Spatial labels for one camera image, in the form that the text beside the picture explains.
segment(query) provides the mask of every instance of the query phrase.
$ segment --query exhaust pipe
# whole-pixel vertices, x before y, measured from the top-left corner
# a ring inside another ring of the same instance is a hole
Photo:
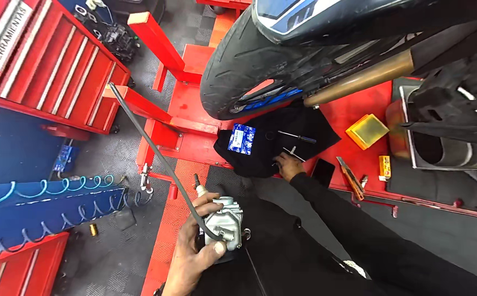
[[[363,71],[345,77],[304,99],[306,107],[317,107],[414,71],[411,51],[405,50]]]

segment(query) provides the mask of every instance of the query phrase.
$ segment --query person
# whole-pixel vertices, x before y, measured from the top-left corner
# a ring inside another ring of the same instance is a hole
[[[226,252],[224,242],[197,252],[198,225],[189,216],[178,234],[162,295],[477,295],[476,275],[401,238],[307,177],[299,160],[282,153],[275,161],[281,176],[310,202],[371,280],[318,244],[299,218],[247,194],[239,204],[243,226],[252,236],[233,251],[235,259],[214,265]],[[212,203],[215,197],[209,193],[193,202],[200,216],[222,208]]]

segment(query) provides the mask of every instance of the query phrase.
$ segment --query dirty hand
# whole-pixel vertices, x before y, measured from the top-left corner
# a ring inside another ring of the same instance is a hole
[[[273,158],[279,166],[279,173],[286,181],[291,181],[296,174],[304,172],[300,160],[282,152],[279,156]]]
[[[195,199],[193,205],[196,212],[202,217],[222,209],[222,204],[213,203],[213,198],[219,197],[218,193],[206,193]],[[197,252],[196,234],[198,234],[198,224],[193,215],[189,215],[178,233],[163,296],[189,295],[195,289],[202,272],[226,252],[224,242],[213,242]]]

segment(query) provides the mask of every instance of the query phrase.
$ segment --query black sleeve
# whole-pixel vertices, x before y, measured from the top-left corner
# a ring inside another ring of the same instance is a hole
[[[372,279],[419,295],[477,295],[477,276],[428,252],[306,176],[290,184]]]

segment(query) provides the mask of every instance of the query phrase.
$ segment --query motorcycle tire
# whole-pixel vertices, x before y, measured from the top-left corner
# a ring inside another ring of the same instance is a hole
[[[222,39],[202,76],[200,98],[207,113],[219,120],[248,116],[287,102],[232,113],[235,103],[260,83],[291,72],[317,47],[284,47],[272,43],[257,29],[251,18],[251,5]]]

